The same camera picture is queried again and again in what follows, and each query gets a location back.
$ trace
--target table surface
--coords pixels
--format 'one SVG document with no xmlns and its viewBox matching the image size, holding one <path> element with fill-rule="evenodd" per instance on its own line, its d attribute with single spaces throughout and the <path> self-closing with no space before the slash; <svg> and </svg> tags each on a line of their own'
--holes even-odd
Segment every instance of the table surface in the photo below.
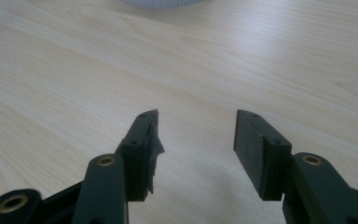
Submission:
<svg viewBox="0 0 358 224">
<path fill-rule="evenodd" d="M 155 108 L 166 153 L 131 223 L 284 223 L 233 151 L 237 109 L 358 189 L 358 1 L 0 0 L 0 195 L 77 183 Z"/>
</svg>

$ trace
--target light wood surface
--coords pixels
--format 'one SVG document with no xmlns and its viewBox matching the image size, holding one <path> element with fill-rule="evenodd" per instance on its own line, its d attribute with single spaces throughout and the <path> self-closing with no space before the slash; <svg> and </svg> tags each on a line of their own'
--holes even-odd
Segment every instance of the light wood surface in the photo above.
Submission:
<svg viewBox="0 0 358 224">
<path fill-rule="evenodd" d="M 75 184 L 154 108 L 166 153 L 131 223 L 284 223 L 233 152 L 237 109 L 358 189 L 358 1 L 0 0 L 0 195 Z"/>
</svg>

